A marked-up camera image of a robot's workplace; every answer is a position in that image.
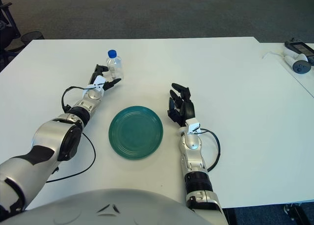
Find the white table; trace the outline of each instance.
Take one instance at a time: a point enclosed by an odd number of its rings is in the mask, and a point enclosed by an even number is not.
[[[314,44],[307,44],[311,48],[314,48]],[[284,49],[283,43],[261,43],[261,54],[266,54],[267,52],[273,52],[281,54]],[[297,74],[293,69],[280,57],[274,54],[267,54],[265,59],[274,59],[279,62],[296,80],[303,86],[303,88],[313,96],[314,98],[314,68],[306,74]]]
[[[97,151],[94,166],[45,185],[29,208],[103,188],[143,189],[184,203],[179,126],[166,112],[172,82],[189,86],[197,119],[221,141],[209,176],[223,207],[314,198],[314,99],[279,62],[262,59],[253,37],[32,41],[0,73],[0,162],[30,150],[36,129],[62,113],[64,89],[85,86],[109,49],[122,57],[125,80],[105,93],[85,128]],[[80,95],[72,91],[66,102]],[[158,150],[139,161],[117,155],[107,136],[113,117],[133,105],[155,111],[164,128]],[[216,145],[205,134],[202,140],[209,166]],[[82,138],[76,156],[51,179],[81,171],[92,156]]]

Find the black cable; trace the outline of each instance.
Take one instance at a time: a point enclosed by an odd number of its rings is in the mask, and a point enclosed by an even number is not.
[[[66,105],[66,106],[64,105],[64,95],[68,91],[70,91],[70,90],[72,90],[74,88],[81,89],[81,90],[91,90],[91,89],[95,89],[97,85],[95,85],[95,87],[91,87],[91,88],[84,88],[84,87],[80,87],[80,86],[71,86],[71,87],[65,89],[65,91],[64,91],[64,93],[62,94],[62,97],[61,97],[61,105],[62,105],[63,111],[66,112],[66,111],[68,111],[71,108],[71,106],[69,106],[69,105]]]
[[[93,164],[94,164],[94,162],[95,162],[95,160],[96,160],[96,150],[95,150],[95,147],[94,147],[94,145],[93,145],[93,143],[92,143],[92,141],[87,137],[87,135],[85,135],[85,133],[82,133],[85,137],[86,137],[86,139],[90,142],[90,144],[92,145],[92,147],[93,147],[93,151],[94,151],[94,159],[93,159],[93,162],[90,164],[90,166],[88,167],[88,168],[86,168],[86,169],[84,169],[83,171],[81,171],[81,172],[78,172],[78,173],[75,173],[75,174],[72,174],[72,175],[70,175],[70,176],[66,176],[66,177],[62,177],[62,178],[58,178],[58,179],[54,179],[54,180],[50,180],[50,181],[47,181],[46,183],[49,183],[49,182],[56,182],[56,181],[60,181],[60,180],[63,180],[63,179],[67,179],[67,178],[69,178],[69,177],[74,177],[74,176],[77,176],[77,175],[79,175],[79,174],[81,174],[81,173],[84,173],[84,172],[86,172],[87,170],[89,170],[90,169],[90,167],[92,167],[93,166]]]
[[[219,158],[220,158],[220,142],[219,142],[219,139],[218,137],[216,136],[215,133],[213,133],[212,131],[206,129],[206,128],[201,128],[201,130],[203,130],[204,132],[201,132],[201,133],[194,133],[194,134],[203,134],[203,133],[210,133],[212,134],[212,136],[215,138],[216,142],[217,142],[217,147],[218,147],[218,154],[217,154],[217,157],[216,157],[216,160],[215,162],[207,169],[207,172],[211,171],[218,163],[219,161]]]

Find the blue bottle cap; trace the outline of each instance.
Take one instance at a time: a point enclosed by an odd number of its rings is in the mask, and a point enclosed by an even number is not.
[[[108,51],[108,56],[110,58],[116,58],[117,57],[117,52],[115,50],[110,50],[110,51]]]

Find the black chair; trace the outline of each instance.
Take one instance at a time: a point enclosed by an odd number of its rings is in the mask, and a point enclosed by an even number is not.
[[[25,46],[20,46],[12,50],[5,50],[13,39],[21,37],[21,34],[14,22],[14,19],[9,11],[9,6],[12,3],[3,4],[0,0],[0,20],[6,24],[5,28],[0,29],[0,57],[4,60],[4,65],[9,63],[10,56],[17,56],[17,51],[23,49]]]

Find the white cable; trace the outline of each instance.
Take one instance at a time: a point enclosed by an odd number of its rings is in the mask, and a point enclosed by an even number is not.
[[[280,56],[280,57],[284,57],[282,54],[279,54],[279,53],[275,53],[275,52],[267,52],[266,54],[264,54],[262,56],[262,59],[264,59],[268,54],[272,54],[272,55],[277,55],[277,56]]]

